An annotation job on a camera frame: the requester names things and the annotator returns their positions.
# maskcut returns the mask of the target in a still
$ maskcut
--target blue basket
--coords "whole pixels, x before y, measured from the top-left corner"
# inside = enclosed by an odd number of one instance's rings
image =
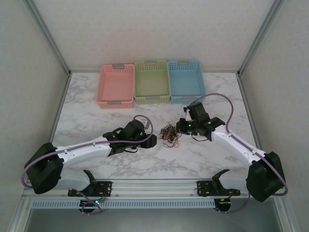
[[[198,60],[170,60],[171,103],[190,104],[206,94],[201,64]]]

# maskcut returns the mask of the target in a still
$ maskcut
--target marble surface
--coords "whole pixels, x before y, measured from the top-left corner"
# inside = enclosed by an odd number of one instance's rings
[[[174,124],[185,117],[182,104],[146,104],[133,109],[102,110],[96,104],[99,73],[74,73],[61,112],[53,144],[73,145],[95,139],[103,133],[124,127],[134,115],[148,116],[154,133],[170,121]],[[234,73],[204,73],[207,93],[222,93],[233,102],[235,112],[230,128],[240,137],[254,144],[253,135]],[[222,97],[210,96],[204,100],[210,117],[226,121],[230,106]],[[73,167],[86,168],[95,178],[114,179],[186,179],[211,178],[218,171],[229,168],[242,170],[242,165],[214,142],[196,142],[183,135],[178,148],[166,148],[162,140],[152,149],[137,153],[121,153],[107,158],[89,160]]]

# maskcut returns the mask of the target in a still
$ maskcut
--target plastic basket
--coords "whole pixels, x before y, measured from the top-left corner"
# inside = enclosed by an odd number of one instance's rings
[[[206,94],[201,64],[198,60],[171,60],[168,66],[171,103],[190,104]]]
[[[134,64],[102,66],[97,93],[101,109],[133,108],[134,72]]]
[[[137,61],[135,100],[138,104],[169,102],[169,71],[166,60]]]

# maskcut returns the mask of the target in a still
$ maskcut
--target pink basket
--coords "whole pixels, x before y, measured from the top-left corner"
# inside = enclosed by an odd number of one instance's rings
[[[102,66],[97,93],[101,109],[133,108],[134,71],[134,64]]]

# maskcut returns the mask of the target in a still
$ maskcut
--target tangled wires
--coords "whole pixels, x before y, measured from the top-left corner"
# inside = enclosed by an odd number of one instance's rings
[[[163,146],[164,147],[179,147],[178,139],[181,137],[177,131],[176,127],[174,127],[170,122],[166,127],[161,129],[160,132],[160,138],[163,139]]]

